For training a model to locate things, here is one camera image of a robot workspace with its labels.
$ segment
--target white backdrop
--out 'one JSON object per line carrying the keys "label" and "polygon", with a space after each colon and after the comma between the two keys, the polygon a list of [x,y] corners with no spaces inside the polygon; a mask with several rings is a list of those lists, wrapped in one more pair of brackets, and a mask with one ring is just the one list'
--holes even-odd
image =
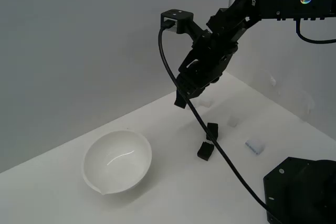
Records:
{"label": "white backdrop", "polygon": [[[229,0],[0,0],[0,172],[174,90],[160,13],[203,25]],[[187,35],[164,35],[176,69]]]}

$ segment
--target white bowl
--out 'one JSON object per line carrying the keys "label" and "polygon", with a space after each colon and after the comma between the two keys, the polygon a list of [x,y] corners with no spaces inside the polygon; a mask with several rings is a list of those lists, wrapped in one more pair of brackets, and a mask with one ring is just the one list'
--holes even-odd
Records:
{"label": "white bowl", "polygon": [[132,131],[115,131],[98,139],[87,151],[83,178],[93,190],[114,194],[134,187],[152,161],[148,140]]}

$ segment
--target white wall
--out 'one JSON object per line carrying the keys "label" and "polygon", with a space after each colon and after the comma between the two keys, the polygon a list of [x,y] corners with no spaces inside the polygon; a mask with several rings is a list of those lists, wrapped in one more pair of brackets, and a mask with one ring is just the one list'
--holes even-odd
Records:
{"label": "white wall", "polygon": [[[194,12],[205,28],[228,0],[0,3],[1,172],[172,92],[160,13]],[[191,40],[167,33],[164,48],[176,69]]]}
{"label": "white wall", "polygon": [[[335,28],[335,18],[301,22],[302,34],[312,39],[336,38]],[[227,70],[336,139],[335,51],[336,44],[300,40],[293,20],[262,20],[243,35]]]}

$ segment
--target black robotic arm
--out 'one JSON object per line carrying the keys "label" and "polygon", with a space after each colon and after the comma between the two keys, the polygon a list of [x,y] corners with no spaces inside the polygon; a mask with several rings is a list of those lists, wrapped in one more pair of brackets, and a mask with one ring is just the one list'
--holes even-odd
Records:
{"label": "black robotic arm", "polygon": [[[245,182],[190,99],[199,96],[208,85],[219,79],[238,49],[238,39],[258,21],[293,18],[301,39],[314,44],[328,44],[336,42],[336,39],[316,41],[301,35],[300,20],[335,16],[336,0],[235,0],[228,9],[221,8],[210,18],[207,23],[210,32],[193,22],[192,13],[173,9],[161,14],[159,50],[177,88],[175,105],[184,108],[188,104],[207,139],[212,141],[242,185],[267,210],[271,224],[336,223],[336,162],[288,157],[264,177],[264,203]],[[179,67],[177,78],[169,68],[162,48],[162,33],[166,29],[189,34],[193,40],[193,49]],[[286,170],[286,175],[281,175],[281,178],[280,168]]]}
{"label": "black robotic arm", "polygon": [[[336,0],[235,0],[229,8],[220,8],[202,30],[194,21],[193,14],[172,9],[161,14],[161,24],[175,22],[170,30],[177,34],[187,33],[193,40],[192,50],[179,67],[179,87],[188,98],[198,97],[211,83],[216,82],[226,69],[232,55],[238,49],[238,39],[244,32],[262,19],[297,22],[297,34],[307,42],[327,44],[336,40],[316,41],[300,33],[300,20],[325,19],[336,16]],[[186,102],[179,91],[175,105],[185,108]]]}

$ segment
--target bowl rim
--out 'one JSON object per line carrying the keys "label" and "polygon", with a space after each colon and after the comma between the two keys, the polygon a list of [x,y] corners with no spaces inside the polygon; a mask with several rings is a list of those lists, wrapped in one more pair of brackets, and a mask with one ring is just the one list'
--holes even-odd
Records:
{"label": "bowl rim", "polygon": [[94,186],[94,185],[91,183],[91,181],[87,178],[87,176],[86,176],[86,174],[85,174],[85,171],[84,171],[84,163],[85,163],[86,156],[87,156],[89,150],[92,148],[92,146],[93,146],[96,142],[98,142],[99,140],[101,140],[103,137],[105,137],[105,136],[107,136],[107,135],[109,135],[109,134],[115,133],[115,132],[129,132],[129,133],[133,133],[133,134],[137,135],[137,136],[138,136],[141,140],[143,140],[143,142],[145,143],[145,145],[146,145],[146,147],[147,147],[147,149],[148,149],[148,151],[149,151],[150,156],[149,156],[149,161],[148,161],[148,163],[147,163],[147,166],[145,167],[143,173],[141,174],[141,176],[139,176],[139,179],[137,179],[131,186],[129,186],[129,187],[127,187],[127,188],[124,188],[124,189],[119,189],[119,190],[109,190],[108,192],[106,192],[106,193],[104,193],[104,194],[116,194],[116,193],[120,193],[120,192],[122,192],[122,191],[126,191],[126,190],[131,189],[132,187],[136,186],[136,185],[143,179],[143,177],[146,175],[146,173],[148,172],[149,167],[151,166],[151,163],[152,163],[152,147],[151,147],[151,145],[150,145],[148,139],[147,139],[146,137],[144,137],[142,134],[138,133],[138,132],[135,132],[135,131],[132,131],[132,130],[115,130],[115,131],[111,131],[111,132],[109,132],[109,133],[107,133],[107,134],[105,134],[105,135],[99,137],[98,139],[96,139],[96,140],[89,146],[89,148],[88,148],[87,151],[85,152],[84,157],[83,157],[83,159],[82,159],[82,164],[81,164],[81,173],[82,173],[82,177],[83,177],[85,183],[86,183],[89,187],[91,187],[93,190],[95,190],[95,191],[97,191],[97,192],[99,192],[99,193],[101,193],[101,194],[103,194],[103,193],[102,193],[96,186]]}

